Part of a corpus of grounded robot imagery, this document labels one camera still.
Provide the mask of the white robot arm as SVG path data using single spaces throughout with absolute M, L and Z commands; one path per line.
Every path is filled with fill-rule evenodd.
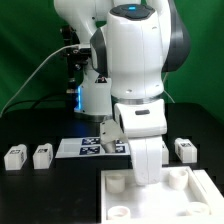
M 84 79 L 73 89 L 74 111 L 101 118 L 106 152 L 129 145 L 139 185 L 160 181 L 162 135 L 167 131 L 161 74 L 177 70 L 190 51 L 174 0 L 54 0 L 74 34 L 68 64 Z

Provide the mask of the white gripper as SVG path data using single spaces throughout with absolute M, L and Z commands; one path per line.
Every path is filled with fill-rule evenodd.
M 117 103 L 114 115 L 128 140 L 136 183 L 158 183 L 162 169 L 162 135 L 167 132 L 164 101 L 141 105 Z

